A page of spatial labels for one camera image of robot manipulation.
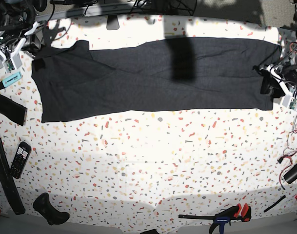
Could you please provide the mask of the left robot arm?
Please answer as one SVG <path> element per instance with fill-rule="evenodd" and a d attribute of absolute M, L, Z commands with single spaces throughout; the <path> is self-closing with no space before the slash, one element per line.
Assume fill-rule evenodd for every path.
<path fill-rule="evenodd" d="M 254 67 L 263 76 L 260 93 L 269 98 L 269 103 L 261 110 L 271 110 L 276 98 L 281 99 L 284 107 L 294 111 L 297 109 L 297 0 L 290 3 L 295 6 L 292 29 L 295 34 L 281 35 L 282 50 L 278 61 Z"/>

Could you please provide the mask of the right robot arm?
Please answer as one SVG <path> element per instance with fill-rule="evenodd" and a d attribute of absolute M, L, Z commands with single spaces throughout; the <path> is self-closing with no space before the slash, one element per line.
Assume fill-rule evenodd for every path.
<path fill-rule="evenodd" d="M 0 0 L 0 69 L 17 70 L 21 50 L 34 55 L 41 49 L 37 33 L 46 22 L 37 22 L 36 14 L 46 6 L 46 0 Z"/>

